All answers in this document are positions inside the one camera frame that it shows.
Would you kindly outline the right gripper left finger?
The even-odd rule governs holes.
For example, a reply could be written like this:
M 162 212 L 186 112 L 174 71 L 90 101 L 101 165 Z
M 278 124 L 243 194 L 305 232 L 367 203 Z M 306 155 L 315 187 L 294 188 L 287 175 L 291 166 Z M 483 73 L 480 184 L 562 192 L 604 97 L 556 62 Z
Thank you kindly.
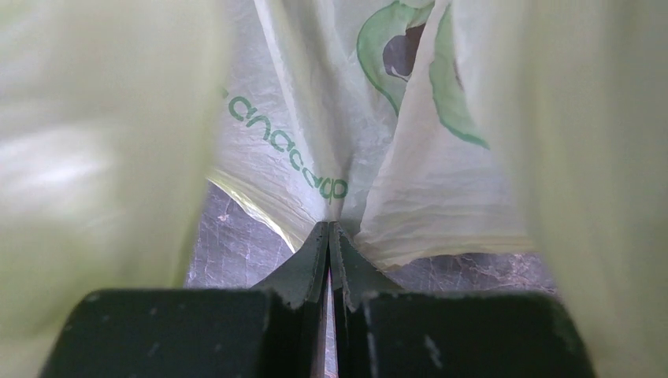
M 328 225 L 248 289 L 100 290 L 70 313 L 43 377 L 321 377 Z

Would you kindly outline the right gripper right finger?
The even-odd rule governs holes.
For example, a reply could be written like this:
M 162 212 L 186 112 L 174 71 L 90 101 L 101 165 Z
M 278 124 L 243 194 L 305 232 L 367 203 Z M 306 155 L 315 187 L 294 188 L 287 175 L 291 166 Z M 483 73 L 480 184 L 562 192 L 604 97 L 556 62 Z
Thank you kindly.
M 408 291 L 337 222 L 328 255 L 342 377 L 592 377 L 564 307 L 538 291 Z

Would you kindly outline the green avocado plastic bag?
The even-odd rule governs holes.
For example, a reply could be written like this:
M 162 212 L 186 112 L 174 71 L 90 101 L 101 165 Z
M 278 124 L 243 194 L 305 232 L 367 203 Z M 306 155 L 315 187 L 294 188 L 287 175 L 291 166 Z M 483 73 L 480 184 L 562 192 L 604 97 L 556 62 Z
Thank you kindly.
M 667 374 L 664 1 L 2 2 L 2 376 L 182 284 L 209 183 L 381 268 L 537 252 L 597 376 Z

